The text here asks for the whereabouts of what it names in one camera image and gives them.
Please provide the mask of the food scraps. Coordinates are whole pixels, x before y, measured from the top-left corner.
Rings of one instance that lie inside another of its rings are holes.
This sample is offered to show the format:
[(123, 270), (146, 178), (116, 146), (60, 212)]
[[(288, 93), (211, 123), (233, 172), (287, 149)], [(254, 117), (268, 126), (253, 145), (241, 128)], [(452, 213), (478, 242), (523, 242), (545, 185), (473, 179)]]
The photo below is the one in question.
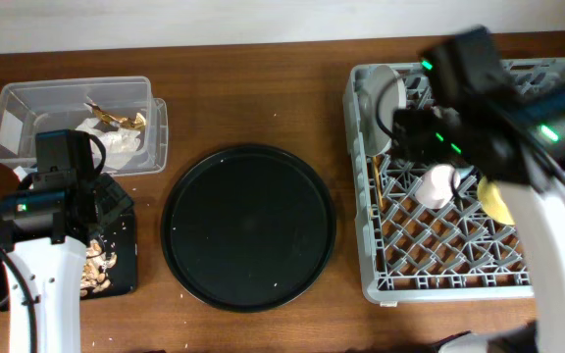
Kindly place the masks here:
[(106, 292), (112, 285), (109, 270), (116, 265), (118, 256), (114, 252), (107, 253), (103, 245), (103, 241), (93, 239), (86, 249), (86, 260), (80, 279), (81, 298)]

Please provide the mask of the yellow plastic bowl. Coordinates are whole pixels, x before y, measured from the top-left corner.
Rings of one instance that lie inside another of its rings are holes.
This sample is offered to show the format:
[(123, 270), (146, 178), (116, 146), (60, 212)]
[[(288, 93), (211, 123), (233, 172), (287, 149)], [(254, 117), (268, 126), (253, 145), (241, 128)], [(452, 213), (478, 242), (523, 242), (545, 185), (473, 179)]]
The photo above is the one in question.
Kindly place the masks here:
[(494, 221), (508, 226), (515, 225), (515, 221), (501, 197), (499, 188), (486, 176), (483, 176), (478, 183), (477, 197), (481, 202), (483, 211)]

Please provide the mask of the grey plate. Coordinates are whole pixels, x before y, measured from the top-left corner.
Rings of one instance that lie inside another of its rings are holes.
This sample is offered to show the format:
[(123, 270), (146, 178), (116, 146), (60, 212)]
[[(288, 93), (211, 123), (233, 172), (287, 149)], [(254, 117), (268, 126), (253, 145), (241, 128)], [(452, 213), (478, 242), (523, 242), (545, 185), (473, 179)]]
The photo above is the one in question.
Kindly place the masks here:
[(391, 138), (380, 128), (379, 122), (391, 131), (394, 111), (406, 107), (404, 82), (397, 77), (398, 73), (391, 67), (377, 66), (358, 93), (360, 130), (368, 156), (375, 157), (389, 149)]

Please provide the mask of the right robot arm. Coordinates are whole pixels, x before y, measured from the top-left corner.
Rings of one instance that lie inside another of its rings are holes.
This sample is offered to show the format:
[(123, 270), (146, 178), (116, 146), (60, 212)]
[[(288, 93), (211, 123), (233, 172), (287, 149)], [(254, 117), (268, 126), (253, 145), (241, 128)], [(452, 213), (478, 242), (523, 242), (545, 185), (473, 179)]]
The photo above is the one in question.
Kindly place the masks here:
[(497, 185), (537, 299), (535, 348), (565, 352), (565, 83), (520, 93), (483, 26), (424, 49), (420, 65), (436, 105), (394, 113), (394, 154), (465, 163)]

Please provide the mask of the wooden chopstick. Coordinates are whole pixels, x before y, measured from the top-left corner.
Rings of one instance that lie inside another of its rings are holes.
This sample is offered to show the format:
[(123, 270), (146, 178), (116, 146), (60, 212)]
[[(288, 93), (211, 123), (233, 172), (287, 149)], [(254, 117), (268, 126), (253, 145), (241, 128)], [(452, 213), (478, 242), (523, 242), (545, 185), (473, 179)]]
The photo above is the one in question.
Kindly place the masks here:
[(384, 199), (383, 199), (383, 193), (382, 193), (382, 182), (381, 182), (381, 175), (380, 175), (380, 163), (377, 161), (377, 157), (371, 157), (372, 160), (372, 171), (373, 171), (373, 176), (374, 176), (374, 180), (375, 180), (375, 188), (376, 188), (376, 192), (377, 192), (377, 202), (379, 205), (379, 210), (383, 211), (385, 206), (384, 206)]

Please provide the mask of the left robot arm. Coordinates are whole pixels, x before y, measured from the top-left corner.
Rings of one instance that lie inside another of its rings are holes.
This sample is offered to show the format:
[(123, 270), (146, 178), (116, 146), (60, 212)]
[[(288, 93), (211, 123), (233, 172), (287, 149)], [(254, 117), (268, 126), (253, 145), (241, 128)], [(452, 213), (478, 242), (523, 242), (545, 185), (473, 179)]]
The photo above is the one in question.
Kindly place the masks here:
[(12, 352), (78, 352), (80, 303), (137, 287), (133, 201), (109, 175), (28, 175), (0, 203)]

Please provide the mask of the pink plastic cup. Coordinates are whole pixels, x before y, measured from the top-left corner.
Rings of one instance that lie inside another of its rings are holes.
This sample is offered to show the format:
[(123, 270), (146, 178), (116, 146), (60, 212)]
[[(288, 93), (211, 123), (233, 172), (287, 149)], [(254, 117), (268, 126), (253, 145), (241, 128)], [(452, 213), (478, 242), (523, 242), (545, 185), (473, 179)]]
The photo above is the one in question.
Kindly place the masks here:
[(421, 185), (414, 196), (416, 200), (429, 209), (444, 207), (453, 197), (453, 189), (461, 180), (457, 170), (446, 164), (433, 166), (421, 177)]

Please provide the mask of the gold snack wrapper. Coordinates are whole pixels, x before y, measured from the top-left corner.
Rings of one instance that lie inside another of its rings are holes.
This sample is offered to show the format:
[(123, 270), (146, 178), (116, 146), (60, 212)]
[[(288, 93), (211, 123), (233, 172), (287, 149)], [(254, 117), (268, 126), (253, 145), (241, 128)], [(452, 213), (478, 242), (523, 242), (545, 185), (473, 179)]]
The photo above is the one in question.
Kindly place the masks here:
[(147, 120), (141, 113), (137, 113), (134, 117), (109, 113), (90, 99), (84, 105), (101, 123), (107, 126), (138, 131), (143, 131), (147, 126)]

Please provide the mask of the white napkin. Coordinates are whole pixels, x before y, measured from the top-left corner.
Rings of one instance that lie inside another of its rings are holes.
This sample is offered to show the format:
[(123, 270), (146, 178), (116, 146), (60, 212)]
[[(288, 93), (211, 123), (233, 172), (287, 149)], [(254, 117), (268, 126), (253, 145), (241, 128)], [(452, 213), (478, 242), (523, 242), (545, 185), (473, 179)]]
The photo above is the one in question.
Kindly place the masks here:
[(114, 170), (124, 168), (141, 144), (140, 131), (121, 127), (114, 128), (97, 118), (85, 119), (76, 127), (76, 130), (98, 137), (107, 153), (105, 166)]

